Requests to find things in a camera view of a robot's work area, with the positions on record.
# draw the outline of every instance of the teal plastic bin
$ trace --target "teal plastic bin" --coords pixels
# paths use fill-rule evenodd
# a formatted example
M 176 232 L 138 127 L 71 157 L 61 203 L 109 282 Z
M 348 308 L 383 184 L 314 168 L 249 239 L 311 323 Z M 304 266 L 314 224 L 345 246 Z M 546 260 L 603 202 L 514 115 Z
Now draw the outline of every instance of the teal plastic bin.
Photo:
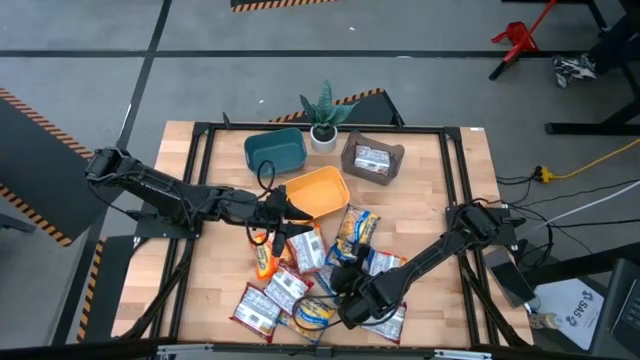
M 244 141 L 244 153 L 247 166 L 256 175 L 265 160 L 273 162 L 276 174 L 282 174 L 300 170 L 307 159 L 302 132 L 294 128 L 249 136 Z M 271 175 L 271 167 L 263 166 L 260 175 Z

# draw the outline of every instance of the black table leg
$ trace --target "black table leg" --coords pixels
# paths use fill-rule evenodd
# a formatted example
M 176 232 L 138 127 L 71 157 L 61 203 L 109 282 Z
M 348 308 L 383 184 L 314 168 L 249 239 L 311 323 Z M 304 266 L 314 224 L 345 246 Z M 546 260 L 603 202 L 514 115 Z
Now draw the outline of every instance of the black table leg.
M 547 123 L 544 130 L 550 135 L 640 135 L 640 125 L 625 125 L 640 115 L 640 102 L 634 100 L 599 124 Z

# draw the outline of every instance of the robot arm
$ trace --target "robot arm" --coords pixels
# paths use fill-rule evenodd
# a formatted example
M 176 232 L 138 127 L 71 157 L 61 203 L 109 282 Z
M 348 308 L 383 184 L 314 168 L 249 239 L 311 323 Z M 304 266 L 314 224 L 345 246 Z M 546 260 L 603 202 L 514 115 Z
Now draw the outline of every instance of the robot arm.
M 287 200 L 281 185 L 262 196 L 228 186 L 191 185 L 150 168 L 117 148 L 96 150 L 85 171 L 90 186 L 119 187 L 158 209 L 167 222 L 193 230 L 195 221 L 224 221 L 231 225 L 275 232 L 274 256 L 287 238 L 313 230 L 287 220 L 311 220 Z

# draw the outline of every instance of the gray floor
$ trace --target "gray floor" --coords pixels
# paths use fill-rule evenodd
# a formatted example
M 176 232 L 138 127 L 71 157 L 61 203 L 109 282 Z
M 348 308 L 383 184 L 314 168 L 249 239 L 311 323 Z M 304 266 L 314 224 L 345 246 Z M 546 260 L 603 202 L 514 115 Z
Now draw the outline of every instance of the gray floor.
M 163 50 L 370 49 L 495 50 L 489 39 L 510 21 L 531 23 L 540 4 L 499 0 L 344 0 L 247 14 L 226 1 L 174 1 L 160 42 Z M 620 16 L 614 1 L 599 1 L 607 21 Z M 161 1 L 0 0 L 0 50 L 146 49 Z M 558 6 L 536 33 L 546 50 L 587 49 L 597 31 L 584 6 Z M 91 148 L 114 144 L 142 64 L 141 59 L 0 59 L 0 87 L 15 93 Z M 522 60 L 499 81 L 495 59 L 199 58 L 155 60 L 135 122 L 130 151 L 153 163 L 167 120 L 266 121 L 299 110 L 298 94 L 317 92 L 329 79 L 337 97 L 385 88 L 409 124 L 486 128 L 496 173 L 528 174 L 535 165 L 569 172 L 629 142 L 620 137 L 550 137 L 548 121 L 596 122 L 631 99 L 622 75 L 597 82 L 554 85 L 548 60 Z M 534 184 L 531 201 L 640 177 L 628 151 L 573 180 Z M 502 187 L 504 199 L 524 188 Z M 534 207 L 548 217 L 612 191 Z M 566 222 L 637 217 L 637 191 L 572 216 Z M 9 205 L 0 200 L 3 211 Z M 139 207 L 122 196 L 118 205 Z M 109 213 L 104 235 L 129 234 L 134 224 Z M 523 231 L 533 226 L 528 224 Z M 571 229 L 592 251 L 635 241 L 638 225 Z M 544 231 L 528 236 L 545 241 Z M 59 248 L 42 234 L 0 237 L 0 348 L 49 341 L 79 240 Z M 586 251 L 556 235 L 553 255 Z

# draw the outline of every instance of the potted plant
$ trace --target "potted plant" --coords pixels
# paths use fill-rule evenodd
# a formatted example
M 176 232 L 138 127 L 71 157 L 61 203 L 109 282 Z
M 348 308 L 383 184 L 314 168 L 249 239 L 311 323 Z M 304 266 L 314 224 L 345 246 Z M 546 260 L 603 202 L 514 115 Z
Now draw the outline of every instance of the potted plant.
M 320 153 L 328 153 L 333 151 L 338 140 L 337 126 L 342 124 L 351 110 L 357 104 L 353 105 L 334 105 L 331 95 L 331 84 L 328 80 L 322 85 L 322 93 L 318 104 L 309 103 L 306 97 L 300 95 L 302 107 L 307 113 L 309 121 L 313 125 L 311 127 L 311 147 Z

